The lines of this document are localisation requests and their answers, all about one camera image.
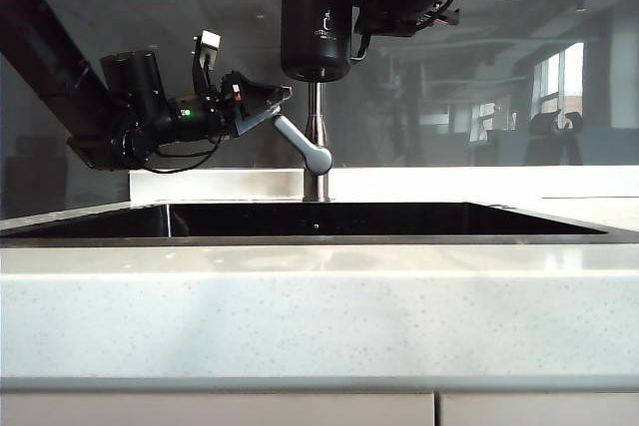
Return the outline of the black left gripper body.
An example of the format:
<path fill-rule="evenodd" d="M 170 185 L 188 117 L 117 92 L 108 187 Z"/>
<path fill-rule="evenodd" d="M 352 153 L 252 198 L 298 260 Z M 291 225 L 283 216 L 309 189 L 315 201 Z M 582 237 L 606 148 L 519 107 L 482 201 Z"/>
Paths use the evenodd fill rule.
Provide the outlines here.
<path fill-rule="evenodd" d="M 251 128 L 244 81 L 244 76 L 238 71 L 223 77 L 216 103 L 218 135 L 239 137 Z"/>

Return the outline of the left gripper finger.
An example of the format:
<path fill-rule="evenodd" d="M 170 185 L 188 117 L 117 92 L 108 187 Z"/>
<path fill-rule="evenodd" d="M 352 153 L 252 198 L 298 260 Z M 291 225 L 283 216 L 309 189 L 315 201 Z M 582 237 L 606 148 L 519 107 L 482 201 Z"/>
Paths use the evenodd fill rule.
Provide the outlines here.
<path fill-rule="evenodd" d="M 234 121 L 235 125 L 235 137 L 240 137 L 246 132 L 252 130 L 260 123 L 271 119 L 273 116 L 279 114 L 281 112 L 280 106 L 273 106 L 265 110 L 260 110 L 254 114 L 250 114 L 245 119 L 241 114 L 237 114 L 236 119 Z"/>
<path fill-rule="evenodd" d="M 270 109 L 287 101 L 293 94 L 290 86 L 244 82 L 244 98 L 249 109 Z"/>

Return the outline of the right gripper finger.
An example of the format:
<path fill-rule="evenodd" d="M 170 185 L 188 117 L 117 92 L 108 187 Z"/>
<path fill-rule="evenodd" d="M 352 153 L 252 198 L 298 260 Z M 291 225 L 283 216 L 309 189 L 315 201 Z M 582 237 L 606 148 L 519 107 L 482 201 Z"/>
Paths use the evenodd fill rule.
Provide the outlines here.
<path fill-rule="evenodd" d="M 371 0 L 351 0 L 352 6 L 357 10 L 353 24 L 355 33 L 370 33 L 370 7 Z"/>

